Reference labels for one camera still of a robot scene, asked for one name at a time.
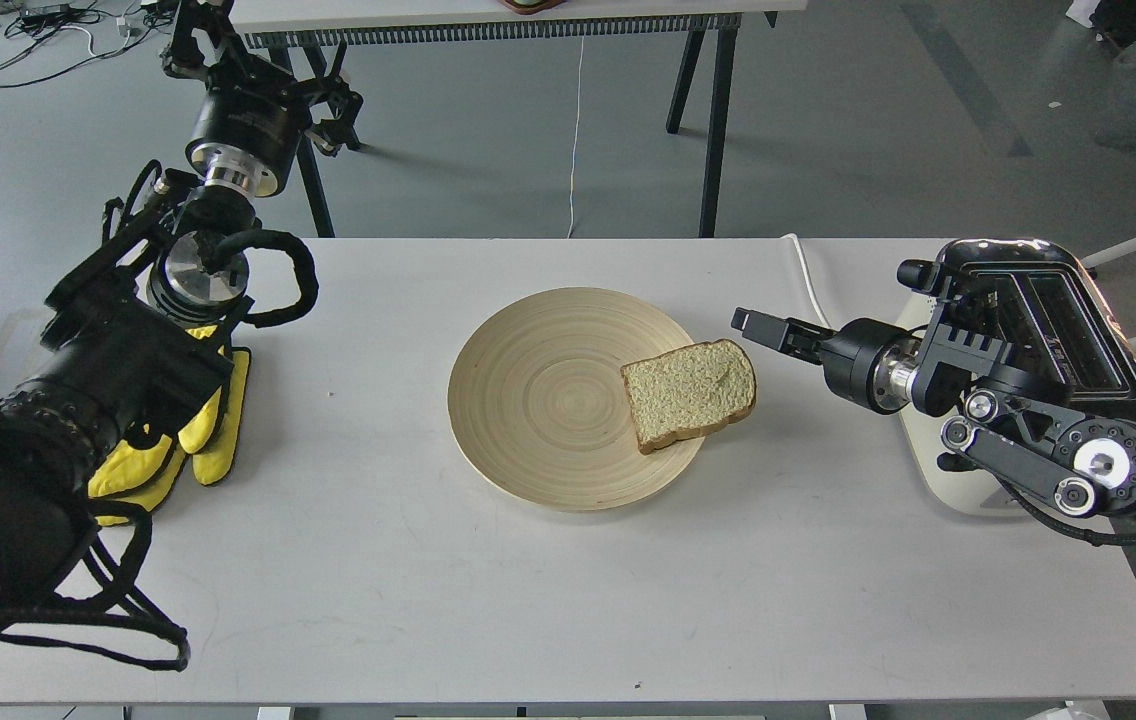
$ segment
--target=gray floor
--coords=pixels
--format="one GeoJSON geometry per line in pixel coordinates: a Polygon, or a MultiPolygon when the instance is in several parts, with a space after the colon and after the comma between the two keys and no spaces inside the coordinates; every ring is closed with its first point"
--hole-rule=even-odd
{"type": "MultiPolygon", "coordinates": [[[[720,236],[1038,236],[1079,254],[1131,236],[1136,156],[1093,145],[1108,56],[1092,32],[1062,17],[1067,6],[812,0],[805,12],[783,15],[777,30],[746,17],[720,236]]],[[[119,41],[106,26],[97,36],[98,51],[119,41]]],[[[583,55],[578,40],[353,47],[346,67],[367,97],[358,127],[368,149],[321,159],[339,234],[563,236],[582,58],[577,236],[692,236],[713,44],[686,129],[668,136],[661,127],[682,42],[587,37],[583,55]]],[[[6,47],[10,53],[0,41],[0,59],[6,47]]],[[[183,165],[202,87],[164,77],[160,47],[156,40],[59,81],[0,91],[2,304],[37,304],[97,242],[101,202],[126,192],[147,159],[183,165]]],[[[41,76],[85,51],[86,37],[66,33],[2,79],[41,76]]],[[[298,177],[258,214],[267,227],[314,232],[298,177]]],[[[1136,260],[1108,266],[1100,282],[1135,333],[1136,260]]],[[[0,393],[15,379],[0,374],[0,393]]],[[[1136,574],[1136,552],[1130,560],[1136,574]]],[[[0,708],[0,717],[56,719],[68,710],[0,708]]],[[[824,715],[819,706],[765,710],[824,715]]],[[[1043,703],[872,706],[869,717],[1003,720],[1039,710],[1043,703]]],[[[533,715],[554,711],[531,708],[533,715]]],[[[318,715],[393,712],[325,708],[318,715]]],[[[78,708],[70,717],[117,715],[118,708],[78,708]]],[[[253,711],[139,708],[134,717],[194,715],[253,711]]],[[[1112,717],[1136,719],[1136,702],[1116,703],[1112,717]]]]}

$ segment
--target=yellow glove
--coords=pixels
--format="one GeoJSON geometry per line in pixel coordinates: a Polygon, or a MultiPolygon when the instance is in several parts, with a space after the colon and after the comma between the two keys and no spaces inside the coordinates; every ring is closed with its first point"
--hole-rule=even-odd
{"type": "MultiPolygon", "coordinates": [[[[202,340],[214,329],[195,328],[189,333],[202,340]]],[[[239,445],[239,424],[243,418],[252,352],[248,348],[232,348],[231,360],[234,369],[228,380],[208,399],[187,427],[181,428],[176,441],[161,437],[154,447],[140,451],[120,442],[89,480],[87,496],[132,502],[153,511],[169,496],[187,457],[194,459],[192,466],[199,484],[211,486],[224,479],[234,464],[239,445]]],[[[103,527],[128,521],[115,516],[101,516],[97,520],[103,527]]]]}

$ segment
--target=black robotic arm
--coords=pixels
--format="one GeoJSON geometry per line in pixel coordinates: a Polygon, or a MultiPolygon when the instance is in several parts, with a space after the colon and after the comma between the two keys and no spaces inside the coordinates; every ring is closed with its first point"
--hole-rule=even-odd
{"type": "Polygon", "coordinates": [[[339,76],[296,81],[250,55],[231,27],[231,0],[181,0],[164,67],[198,78],[207,94],[187,159],[197,173],[152,161],[128,201],[107,202],[102,245],[61,278],[45,303],[56,312],[41,343],[52,352],[37,374],[0,400],[0,639],[74,647],[149,669],[187,663],[185,630],[135,588],[149,518],[137,506],[87,497],[87,480],[127,441],[152,447],[175,436],[229,377],[220,355],[240,323],[292,323],[315,305],[315,263],[292,234],[262,229],[257,196],[283,191],[302,136],[335,152],[352,139],[362,100],[339,76]],[[203,65],[194,33],[216,59],[203,65]],[[314,123],[326,102],[334,118],[314,123]],[[119,211],[119,227],[111,219],[119,211]],[[299,298],[251,313],[244,251],[289,254],[299,298]],[[148,273],[147,278],[140,275],[148,273]],[[137,288],[147,288],[147,301],[137,288]],[[216,325],[197,340],[186,328],[216,325]],[[97,537],[97,516],[134,520],[119,561],[97,537]],[[69,598],[56,589],[80,562],[100,593],[69,598]],[[120,614],[107,612],[119,609],[120,614]],[[140,660],[98,646],[10,633],[15,625],[100,625],[151,633],[174,644],[172,660],[140,660]]]}
{"type": "Polygon", "coordinates": [[[938,466],[993,474],[1036,518],[1136,521],[1136,359],[1074,256],[1034,240],[962,240],[897,281],[937,304],[922,337],[859,318],[838,332],[738,307],[732,327],[822,366],[832,392],[879,415],[943,416],[938,466]]]}

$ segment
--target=plate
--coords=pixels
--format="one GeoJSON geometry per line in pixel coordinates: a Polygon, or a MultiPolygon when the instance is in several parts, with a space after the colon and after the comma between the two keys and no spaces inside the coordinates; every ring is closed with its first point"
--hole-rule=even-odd
{"type": "Polygon", "coordinates": [[[623,365],[691,345],[669,316],[626,293],[540,292],[492,315],[457,357],[448,412],[488,482],[558,510],[607,510],[667,486],[703,438],[641,455],[623,365]]]}

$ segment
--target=bread slice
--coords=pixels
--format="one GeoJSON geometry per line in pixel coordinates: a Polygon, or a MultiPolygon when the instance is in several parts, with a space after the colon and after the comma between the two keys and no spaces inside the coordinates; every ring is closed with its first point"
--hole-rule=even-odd
{"type": "Polygon", "coordinates": [[[755,368],[730,340],[699,342],[623,366],[640,452],[709,436],[755,409],[755,368]]]}

